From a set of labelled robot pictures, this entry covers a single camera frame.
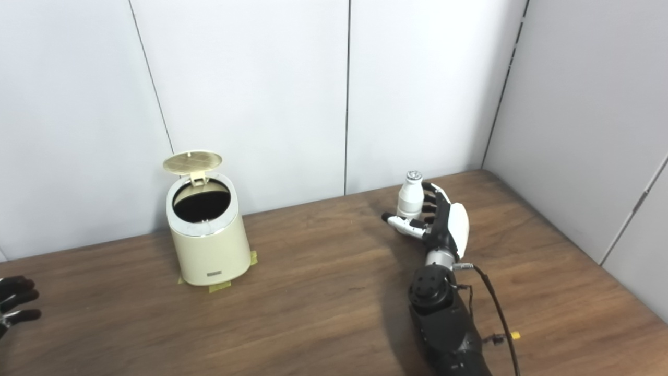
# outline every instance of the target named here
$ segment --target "trash can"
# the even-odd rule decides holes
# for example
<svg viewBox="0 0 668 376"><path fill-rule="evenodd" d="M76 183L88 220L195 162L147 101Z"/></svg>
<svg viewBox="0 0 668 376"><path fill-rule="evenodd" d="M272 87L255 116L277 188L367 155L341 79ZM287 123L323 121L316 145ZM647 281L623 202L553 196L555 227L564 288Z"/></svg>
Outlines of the trash can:
<svg viewBox="0 0 668 376"><path fill-rule="evenodd" d="M251 266L251 249L232 181L211 172L222 162L210 151L188 151L163 167L183 177L167 193L167 221L181 277L195 286L232 280Z"/></svg>

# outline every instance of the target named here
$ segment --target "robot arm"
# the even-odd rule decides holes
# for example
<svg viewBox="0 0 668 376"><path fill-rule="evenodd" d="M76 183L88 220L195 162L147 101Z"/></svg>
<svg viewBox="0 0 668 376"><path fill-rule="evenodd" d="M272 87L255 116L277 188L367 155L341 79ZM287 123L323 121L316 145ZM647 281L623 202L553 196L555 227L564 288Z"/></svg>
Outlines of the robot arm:
<svg viewBox="0 0 668 376"><path fill-rule="evenodd" d="M424 182L422 187L426 191L422 212L433 216L419 221L384 213L382 219L400 233L421 239L426 247L425 265L415 271L408 290L411 318L426 360L438 376L492 376L482 356L482 339L472 313L458 294L460 286L454 276L454 270L475 268L491 289L487 275L480 269L472 264L457 264L468 243L468 214L461 203L452 203L437 185ZM514 355L511 340L508 339Z"/></svg>

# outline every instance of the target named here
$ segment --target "masking tape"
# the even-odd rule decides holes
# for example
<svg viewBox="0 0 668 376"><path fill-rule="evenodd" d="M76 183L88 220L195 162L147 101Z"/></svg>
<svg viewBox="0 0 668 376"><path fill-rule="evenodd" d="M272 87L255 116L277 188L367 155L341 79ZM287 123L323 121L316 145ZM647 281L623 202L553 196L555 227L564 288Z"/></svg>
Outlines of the masking tape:
<svg viewBox="0 0 668 376"><path fill-rule="evenodd" d="M219 284L212 284L211 286L209 286L209 294L230 286L232 286L232 281L227 281Z"/></svg>
<svg viewBox="0 0 668 376"><path fill-rule="evenodd" d="M250 266L253 266L257 264L257 252L256 251L250 251ZM181 276L178 277L178 282L176 284L184 284L186 281L183 280ZM209 286L209 294L212 292L216 292L218 290L222 290L223 288L227 288L232 286L232 281L227 281L219 284L213 284Z"/></svg>

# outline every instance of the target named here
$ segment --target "wire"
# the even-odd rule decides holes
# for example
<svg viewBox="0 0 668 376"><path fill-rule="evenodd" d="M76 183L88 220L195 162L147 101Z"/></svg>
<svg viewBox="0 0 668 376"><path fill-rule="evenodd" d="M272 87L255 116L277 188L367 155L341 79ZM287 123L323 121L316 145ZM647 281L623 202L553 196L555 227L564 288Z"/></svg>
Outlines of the wire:
<svg viewBox="0 0 668 376"><path fill-rule="evenodd" d="M496 306L496 312L498 312L499 319L501 320L501 324L503 325L503 331L506 333L506 338L508 339L508 348L510 349L512 366L515 368L515 376L520 376L520 364L517 361L517 353L515 353L515 345L512 340L512 335L510 334L510 329L508 328L508 323L506 322L506 317L503 315L501 304L499 303L499 300L496 297L496 293L494 292L492 281L490 281L490 278L487 276L487 274L483 273L483 271L479 267L473 265L473 269L475 269L478 272L480 278L485 283L485 287L487 287L487 291L489 291L490 295L492 296L492 300L494 301L494 305Z"/></svg>
<svg viewBox="0 0 668 376"><path fill-rule="evenodd" d="M468 313L471 315L471 320L473 320L473 286L469 284L458 284L455 287L457 290L468 290Z"/></svg>

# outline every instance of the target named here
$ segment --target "table surface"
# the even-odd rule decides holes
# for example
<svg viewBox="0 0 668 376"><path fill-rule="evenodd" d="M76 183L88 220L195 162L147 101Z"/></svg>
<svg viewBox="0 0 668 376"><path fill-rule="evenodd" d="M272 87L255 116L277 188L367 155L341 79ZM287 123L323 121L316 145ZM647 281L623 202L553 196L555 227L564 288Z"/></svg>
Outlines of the table surface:
<svg viewBox="0 0 668 376"><path fill-rule="evenodd" d="M464 261L522 335L525 376L666 374L668 327L495 176L432 182L468 210ZM177 284L167 232L2 263L35 280L43 317L0 341L0 375L430 375L406 297L424 251L380 220L397 192L245 216L259 263L212 294ZM480 334L501 333L477 274L458 280ZM512 374L507 346L484 354Z"/></svg>

